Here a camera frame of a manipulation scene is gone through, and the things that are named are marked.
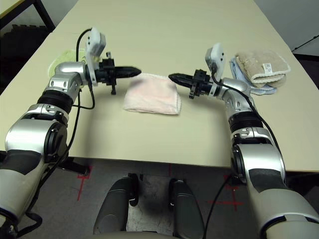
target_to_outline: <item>folded towel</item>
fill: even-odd
[[[285,74],[291,71],[288,63],[271,50],[239,52],[235,57],[243,74],[256,87],[274,82],[278,83],[276,87],[281,86],[285,81]]]
[[[180,97],[168,77],[141,73],[132,78],[124,98],[124,109],[132,112],[178,115]]]
[[[255,94],[255,95],[271,95],[274,94],[275,92],[277,92],[277,89],[271,86],[268,86],[267,84],[265,84],[262,87],[255,87],[247,78],[246,76],[243,74],[243,72],[241,71],[240,67],[238,66],[235,57],[233,57],[230,62],[230,69],[231,69],[231,73],[233,74],[234,79],[240,80],[245,82],[247,85],[250,86],[251,89],[251,93]]]

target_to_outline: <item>pink towel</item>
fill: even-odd
[[[178,115],[180,97],[176,84],[166,76],[141,73],[132,78],[123,108],[132,112]]]

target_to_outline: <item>red tape mark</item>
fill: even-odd
[[[93,167],[92,167],[92,166],[89,166],[89,168],[90,168],[90,173],[89,173],[89,175],[87,175],[87,176],[78,175],[78,178],[81,179],[81,185],[80,185],[80,190],[79,190],[79,193],[78,193],[78,199],[77,199],[77,201],[80,200],[80,196],[81,196],[81,193],[82,193],[84,180],[85,180],[85,179],[90,179],[90,175],[91,175],[91,172],[92,172],[92,168],[93,168]]]
[[[226,180],[228,178],[229,175],[224,175],[224,180]],[[237,186],[233,187],[230,185],[226,185],[226,190],[231,190],[231,196],[233,198],[232,202],[227,202],[227,201],[221,201],[221,202],[216,202],[216,204],[225,204],[225,205],[234,205],[234,210],[235,212],[237,211],[237,206],[239,205],[243,205],[244,203],[242,202],[236,202],[236,196],[235,196],[235,192],[238,189]]]

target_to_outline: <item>table leg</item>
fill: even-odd
[[[45,7],[43,6],[41,0],[35,0],[33,3],[36,11],[38,12],[38,14],[40,15],[40,17],[42,18],[42,21],[44,22],[46,28],[48,28],[49,32],[52,32],[55,29],[55,26],[48,14],[48,12],[46,11]]]

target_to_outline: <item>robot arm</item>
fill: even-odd
[[[16,225],[32,208],[32,199],[49,166],[67,157],[67,123],[80,88],[101,82],[112,85],[115,94],[116,78],[141,72],[134,67],[115,67],[111,57],[96,62],[105,47],[104,35],[99,33],[99,38],[94,40],[96,34],[93,28],[92,47],[87,48],[91,57],[88,62],[94,67],[83,62],[59,64],[37,104],[7,133],[7,156],[0,167],[0,235],[5,238],[15,238]]]
[[[206,54],[212,77],[218,73],[223,57],[220,45],[217,46]],[[305,198],[285,185],[281,153],[268,129],[263,128],[258,113],[250,107],[250,104],[254,107],[254,101],[249,86],[228,78],[217,82],[212,77],[202,70],[196,70],[194,76],[169,76],[175,83],[190,88],[191,99],[208,95],[225,102],[231,130],[233,177],[247,185],[260,237],[316,238],[319,235],[319,215]]]

